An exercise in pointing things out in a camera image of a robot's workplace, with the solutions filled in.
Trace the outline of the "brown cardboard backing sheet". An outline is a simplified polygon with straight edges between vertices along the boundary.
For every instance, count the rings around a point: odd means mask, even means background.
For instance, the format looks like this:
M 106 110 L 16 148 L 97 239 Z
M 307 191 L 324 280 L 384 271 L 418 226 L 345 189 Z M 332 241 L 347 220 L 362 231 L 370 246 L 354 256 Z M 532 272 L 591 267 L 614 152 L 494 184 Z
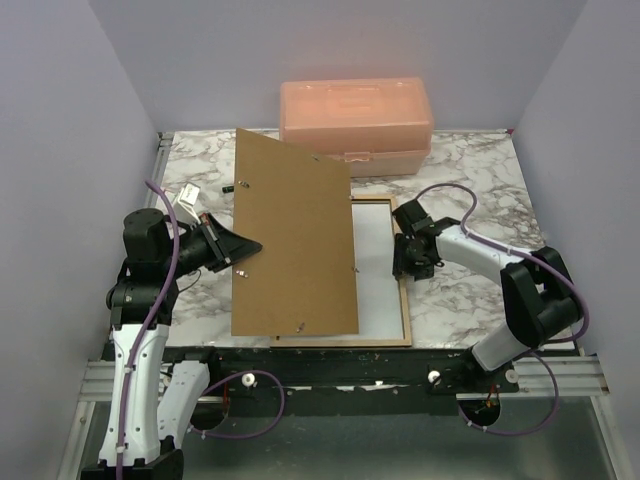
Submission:
M 234 180 L 233 230 L 262 249 L 235 268 L 232 335 L 357 333 L 348 165 L 238 129 Z

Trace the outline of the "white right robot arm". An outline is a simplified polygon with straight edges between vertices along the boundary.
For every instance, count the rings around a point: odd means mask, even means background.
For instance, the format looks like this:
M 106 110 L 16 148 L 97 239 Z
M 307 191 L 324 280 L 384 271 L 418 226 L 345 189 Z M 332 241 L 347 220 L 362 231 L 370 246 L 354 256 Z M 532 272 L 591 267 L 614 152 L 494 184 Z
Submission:
M 431 279 L 451 262 L 501 287 L 505 322 L 456 357 L 450 371 L 439 367 L 434 385 L 480 392 L 496 371 L 536 350 L 585 317 L 566 265 L 553 248 L 524 250 L 483 237 L 450 217 L 434 220 L 417 199 L 392 211 L 400 229 L 394 237 L 392 274 Z

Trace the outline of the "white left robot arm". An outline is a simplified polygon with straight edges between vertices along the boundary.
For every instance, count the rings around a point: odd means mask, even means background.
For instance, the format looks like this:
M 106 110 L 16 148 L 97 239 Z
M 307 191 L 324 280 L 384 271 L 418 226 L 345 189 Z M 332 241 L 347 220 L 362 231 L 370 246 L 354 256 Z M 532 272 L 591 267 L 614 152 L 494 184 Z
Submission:
M 160 387 L 180 277 L 223 271 L 259 253 L 260 243 L 223 227 L 211 214 L 193 226 L 155 208 L 123 221 L 126 258 L 107 295 L 114 380 L 107 431 L 97 462 L 83 479 L 180 479 L 182 443 L 201 395 L 214 393 L 222 372 L 211 354 L 185 356 Z

